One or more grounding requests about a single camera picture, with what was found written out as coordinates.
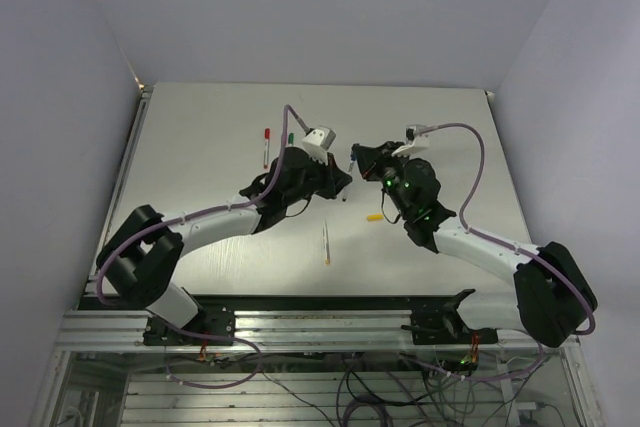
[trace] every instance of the gray wall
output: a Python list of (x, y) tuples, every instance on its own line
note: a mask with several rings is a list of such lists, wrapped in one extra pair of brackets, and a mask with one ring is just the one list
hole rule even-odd
[(101, 0), (143, 83), (494, 90), (548, 0)]
[(495, 115), (537, 242), (575, 253), (601, 307), (585, 339), (612, 426), (638, 425), (640, 8), (551, 0)]
[(94, 0), (0, 6), (0, 423), (18, 427), (85, 281), (137, 86)]

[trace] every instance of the marker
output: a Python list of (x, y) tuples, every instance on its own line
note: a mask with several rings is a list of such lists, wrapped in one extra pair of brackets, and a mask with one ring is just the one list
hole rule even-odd
[(331, 254), (329, 253), (329, 228), (327, 227), (327, 219), (324, 219), (324, 230), (322, 231), (324, 238), (324, 264), (329, 265), (331, 263)]
[[(353, 164), (356, 163), (356, 154), (353, 153), (353, 151), (351, 151), (351, 156), (349, 158), (349, 168), (347, 169), (347, 174), (351, 175), (351, 171), (353, 170)], [(342, 201), (346, 202), (347, 201), (347, 192), (349, 191), (349, 186), (345, 186), (344, 190), (342, 191)]]
[(264, 129), (264, 161), (262, 166), (266, 169), (269, 168), (269, 139), (271, 138), (271, 130)]

